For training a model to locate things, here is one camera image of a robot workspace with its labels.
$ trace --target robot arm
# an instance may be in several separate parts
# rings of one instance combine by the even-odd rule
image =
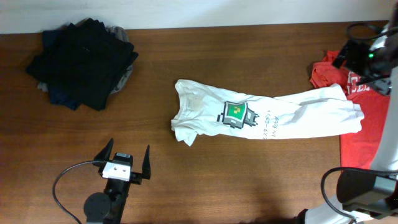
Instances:
[[[372,39],[357,39],[349,34],[351,40],[333,63],[340,67],[346,62],[346,68],[361,75],[361,83],[357,83],[358,85],[365,83],[382,95],[391,95],[389,111],[382,140],[371,165],[372,171],[358,172],[359,169],[350,167],[330,170],[328,173],[343,171],[338,181],[337,196],[333,196],[329,201],[324,194],[329,204],[307,211],[305,224],[347,224],[398,215],[397,19],[396,8],[389,25],[378,35],[372,46],[364,42]]]
[[[109,160],[112,147],[113,139],[109,141],[93,161],[81,162],[71,166],[55,179],[52,187],[54,200],[64,212],[74,218],[79,224],[81,224],[81,221],[62,206],[55,195],[57,182],[71,169],[85,164],[93,164],[99,167],[98,173],[100,176],[108,180],[103,193],[94,193],[85,202],[84,212],[87,216],[87,224],[120,224],[124,206],[129,195],[130,185],[141,185],[142,179],[150,179],[149,146],[147,147],[144,162],[142,163],[142,173],[132,171],[132,155],[117,152],[113,159]]]

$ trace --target robot graphic print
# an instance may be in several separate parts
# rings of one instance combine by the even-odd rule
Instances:
[[[217,122],[229,125],[231,128],[242,129],[244,124],[251,126],[258,125],[256,118],[259,115],[250,110],[248,103],[232,103],[226,101],[224,111],[217,116]]]

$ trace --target green square graphic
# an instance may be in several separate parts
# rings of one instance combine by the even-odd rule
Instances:
[[[238,118],[242,120],[244,116],[244,110],[246,109],[246,104],[242,103],[240,105],[228,105],[228,116],[232,116],[234,118]]]

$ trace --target wood grain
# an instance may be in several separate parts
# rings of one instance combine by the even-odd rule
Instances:
[[[136,171],[146,146],[152,149],[152,179],[131,187],[124,223],[247,223],[322,204],[320,178],[340,164],[337,136],[199,136],[188,147],[170,129],[178,111],[174,84],[184,78],[264,96],[309,90],[308,68],[324,50],[343,46],[347,25],[129,30],[140,56],[126,86],[100,112],[51,105],[36,89],[24,69],[41,51],[40,34],[0,35],[1,223],[72,223],[52,200],[52,182],[68,166],[92,159],[110,138],[114,152],[134,155]],[[83,221],[85,199],[106,183],[96,172],[73,170],[57,188]],[[329,194],[336,178],[328,181]]]

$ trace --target navy fabric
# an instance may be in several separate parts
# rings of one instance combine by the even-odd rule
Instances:
[[[57,39],[57,36],[61,33],[60,30],[45,30],[43,31],[42,34],[42,42],[43,42],[43,48],[48,48],[50,47],[55,40]],[[47,88],[49,90],[49,97],[50,97],[50,102],[55,105],[64,105],[70,108],[71,110],[76,110],[80,105],[81,102],[73,99],[70,97],[67,93],[62,91],[61,89],[53,86],[53,85],[47,85]]]

